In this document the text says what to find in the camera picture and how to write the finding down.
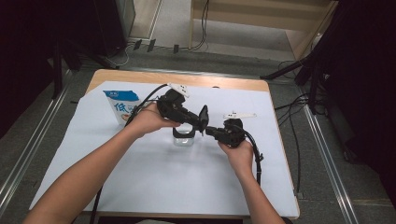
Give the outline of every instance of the clear glass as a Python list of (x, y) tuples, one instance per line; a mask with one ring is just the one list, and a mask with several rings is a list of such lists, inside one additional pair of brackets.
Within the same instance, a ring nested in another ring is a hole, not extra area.
[[(176, 128), (178, 133), (189, 133), (192, 131), (192, 126), (188, 123), (181, 124)], [(174, 137), (174, 145), (177, 147), (190, 147), (194, 144), (194, 137), (192, 138), (176, 138)]]

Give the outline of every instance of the metal rail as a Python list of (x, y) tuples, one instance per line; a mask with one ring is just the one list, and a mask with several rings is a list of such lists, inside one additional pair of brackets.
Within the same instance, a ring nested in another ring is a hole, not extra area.
[(355, 214), (352, 202), (349, 199), (349, 195), (341, 179), (341, 176), (338, 174), (337, 168), (332, 159), (332, 154), (320, 129), (317, 117), (311, 113), (308, 105), (304, 106), (304, 112), (318, 144), (320, 156), (323, 159), (324, 166), (330, 178), (330, 182), (332, 183), (332, 189), (334, 190), (335, 197), (338, 201), (338, 204), (340, 205), (344, 219), (347, 224), (358, 224), (359, 221)]
[(18, 158), (18, 161), (14, 165), (14, 168), (8, 175), (6, 182), (0, 189), (0, 218), (6, 211), (7, 206), (12, 199), (12, 196), (14, 195), (18, 185), (21, 183), (23, 175), (25, 174), (30, 162), (32, 161), (35, 153), (37, 152), (38, 147), (40, 146), (41, 141), (43, 140), (43, 137), (47, 132), (47, 129), (49, 128), (53, 118), (58, 112), (73, 77), (74, 75), (70, 72), (70, 70), (67, 70), (64, 75), (64, 88), (62, 89), (58, 97), (50, 102), (49, 107), (47, 108), (43, 118), (38, 123), (35, 131), (29, 139), (29, 142), (27, 143), (22, 154)]

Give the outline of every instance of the wooden table edge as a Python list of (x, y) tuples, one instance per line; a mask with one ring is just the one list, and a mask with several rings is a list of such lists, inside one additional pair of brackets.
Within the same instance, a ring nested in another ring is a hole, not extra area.
[(223, 89), (238, 89), (245, 91), (269, 91), (268, 83), (260, 79), (244, 79), (234, 77), (210, 76), (205, 73), (159, 73), (150, 71), (121, 71), (121, 70), (97, 70), (92, 77), (87, 92), (95, 89), (105, 81), (158, 83), (173, 82), (187, 86), (219, 87)]

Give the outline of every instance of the person's left hand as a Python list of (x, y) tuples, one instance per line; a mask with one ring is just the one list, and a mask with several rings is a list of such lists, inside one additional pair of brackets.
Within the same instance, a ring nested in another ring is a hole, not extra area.
[(138, 127), (141, 134), (140, 137), (143, 137), (146, 133), (152, 133), (164, 127), (176, 128), (180, 124), (161, 117), (157, 104), (151, 103), (143, 108), (125, 128), (132, 126)]

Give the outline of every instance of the white paper sheet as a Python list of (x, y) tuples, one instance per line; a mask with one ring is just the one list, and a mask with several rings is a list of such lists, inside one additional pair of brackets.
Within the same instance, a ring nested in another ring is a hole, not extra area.
[[(132, 90), (143, 100), (158, 86), (108, 81), (81, 98), (31, 206), (65, 169), (122, 129), (103, 91)], [(264, 156), (262, 189), (281, 216), (298, 217), (269, 92), (188, 88), (184, 107), (198, 114), (207, 105), (209, 126), (223, 127), (223, 115), (233, 111), (257, 114), (243, 123)], [(146, 134), (131, 146), (105, 183), (98, 211), (248, 216), (242, 188), (217, 141), (197, 133), (192, 147), (176, 147), (172, 129)]]

